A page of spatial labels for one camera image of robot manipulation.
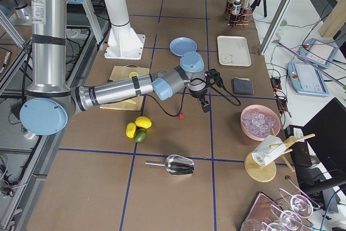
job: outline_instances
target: lemon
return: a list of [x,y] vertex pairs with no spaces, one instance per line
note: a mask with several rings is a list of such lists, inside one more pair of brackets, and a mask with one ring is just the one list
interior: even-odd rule
[[126,126],[126,136],[128,138],[134,138],[136,130],[137,126],[135,123],[128,123],[128,125]]
[[139,128],[135,133],[135,142],[141,143],[143,142],[147,137],[147,130],[145,128]]
[[136,126],[148,129],[151,127],[152,123],[146,116],[139,116],[135,121]]

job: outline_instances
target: wooden cutting board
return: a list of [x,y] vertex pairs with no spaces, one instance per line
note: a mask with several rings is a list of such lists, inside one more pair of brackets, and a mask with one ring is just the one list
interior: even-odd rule
[[[140,68],[134,66],[114,66],[113,71],[109,77],[112,81],[119,81],[129,78],[131,72],[138,73],[139,76],[149,74],[149,68]],[[116,110],[128,110],[128,111],[141,111],[143,97],[134,97],[131,100],[135,101],[136,104],[132,104],[126,101],[122,101],[114,104],[100,105],[103,109],[116,109]]]

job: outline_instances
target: computer monitor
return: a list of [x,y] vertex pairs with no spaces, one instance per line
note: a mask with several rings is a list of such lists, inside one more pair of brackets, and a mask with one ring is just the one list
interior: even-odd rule
[[346,188],[346,107],[333,98],[302,130],[305,135],[316,135],[308,143],[332,176],[303,190],[312,194],[334,186]]

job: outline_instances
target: tripod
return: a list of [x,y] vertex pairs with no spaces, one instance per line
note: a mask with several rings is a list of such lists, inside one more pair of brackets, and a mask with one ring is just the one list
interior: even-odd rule
[[[252,12],[255,11],[256,7],[259,6],[261,3],[261,0],[255,0],[251,5]],[[263,11],[264,11],[264,17],[267,17],[267,0],[263,0]]]

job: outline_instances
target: pink bowl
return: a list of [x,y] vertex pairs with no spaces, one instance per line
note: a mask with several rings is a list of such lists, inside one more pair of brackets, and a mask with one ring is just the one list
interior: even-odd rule
[[240,125],[242,127],[243,132],[251,139],[256,140],[256,141],[263,141],[264,138],[258,137],[256,135],[253,135],[250,131],[248,131],[244,124],[243,124],[243,116],[247,113],[249,113],[252,110],[258,110],[259,113],[265,115],[265,116],[270,116],[274,121],[274,133],[277,135],[280,132],[281,129],[281,122],[279,117],[276,115],[274,111],[272,111],[270,108],[267,108],[263,105],[250,105],[242,111],[242,114],[240,115]]

